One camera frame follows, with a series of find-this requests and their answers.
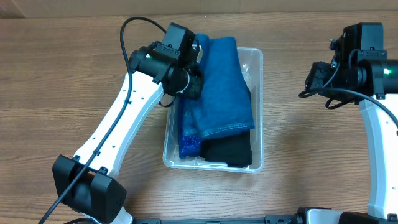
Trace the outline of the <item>teal towel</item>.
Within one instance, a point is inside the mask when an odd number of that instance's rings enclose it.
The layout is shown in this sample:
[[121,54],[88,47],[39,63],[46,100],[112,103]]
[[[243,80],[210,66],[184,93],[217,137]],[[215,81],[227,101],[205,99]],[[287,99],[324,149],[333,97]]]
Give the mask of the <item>teal towel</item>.
[[179,140],[200,142],[255,128],[251,94],[241,72],[236,39],[197,38],[203,48],[199,69],[204,74],[201,97],[181,99]]

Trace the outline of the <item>blue glitter cloth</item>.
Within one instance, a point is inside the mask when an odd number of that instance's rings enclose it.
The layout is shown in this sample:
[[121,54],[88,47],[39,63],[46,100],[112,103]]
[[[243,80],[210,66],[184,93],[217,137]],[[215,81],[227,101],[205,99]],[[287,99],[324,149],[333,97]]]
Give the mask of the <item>blue glitter cloth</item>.
[[196,136],[180,136],[179,158],[197,157],[201,154],[201,141]]

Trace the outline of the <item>black cloth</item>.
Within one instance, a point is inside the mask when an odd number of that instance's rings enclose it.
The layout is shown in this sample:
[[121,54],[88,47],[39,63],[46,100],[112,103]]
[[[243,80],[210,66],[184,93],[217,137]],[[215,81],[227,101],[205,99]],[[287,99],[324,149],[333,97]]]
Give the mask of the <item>black cloth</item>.
[[221,162],[229,167],[247,167],[252,164],[250,132],[204,140],[200,156],[208,162]]

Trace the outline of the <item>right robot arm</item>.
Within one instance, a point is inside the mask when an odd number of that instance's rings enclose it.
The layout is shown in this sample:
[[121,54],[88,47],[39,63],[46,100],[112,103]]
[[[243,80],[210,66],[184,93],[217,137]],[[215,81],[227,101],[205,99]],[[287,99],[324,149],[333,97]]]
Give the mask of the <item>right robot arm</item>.
[[333,110],[359,106],[368,140],[367,213],[302,208],[293,223],[397,223],[397,61],[384,50],[383,25],[361,22],[330,41],[330,63],[315,62],[299,94],[318,94]]

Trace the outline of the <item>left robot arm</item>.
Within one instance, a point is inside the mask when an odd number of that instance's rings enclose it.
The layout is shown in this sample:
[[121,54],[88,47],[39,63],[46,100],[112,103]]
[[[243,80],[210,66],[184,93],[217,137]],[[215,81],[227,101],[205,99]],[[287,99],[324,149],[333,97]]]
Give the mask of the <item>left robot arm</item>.
[[134,221],[124,208],[126,189],[117,181],[124,156],[164,95],[200,97],[202,55],[196,35],[175,23],[161,41],[123,55],[127,72],[109,111],[72,157],[58,156],[52,167],[57,202],[80,213],[79,223]]

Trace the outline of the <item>clear plastic container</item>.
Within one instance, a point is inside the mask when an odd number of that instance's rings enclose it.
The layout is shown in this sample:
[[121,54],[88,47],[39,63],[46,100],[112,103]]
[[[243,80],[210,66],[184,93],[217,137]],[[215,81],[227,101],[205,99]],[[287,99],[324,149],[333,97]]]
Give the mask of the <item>clear plastic container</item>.
[[216,170],[254,174],[264,167],[264,130],[263,130],[263,61],[264,56],[257,48],[238,47],[241,72],[251,92],[252,116],[255,129],[250,132],[252,164],[247,167],[230,167],[225,163],[208,162],[201,157],[179,158],[178,145],[178,101],[170,107],[165,130],[163,162],[169,168]]

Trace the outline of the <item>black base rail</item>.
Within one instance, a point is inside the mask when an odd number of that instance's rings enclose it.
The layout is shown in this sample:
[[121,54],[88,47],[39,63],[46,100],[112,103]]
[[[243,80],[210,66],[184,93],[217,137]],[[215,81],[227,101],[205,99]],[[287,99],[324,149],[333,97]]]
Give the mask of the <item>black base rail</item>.
[[352,214],[349,212],[340,212],[331,209],[304,208],[298,210],[294,215],[266,215],[264,218],[227,218],[227,219],[186,219],[186,220],[161,220],[137,219],[131,221],[115,221],[114,223],[132,223],[132,224],[340,224],[352,223],[350,220]]

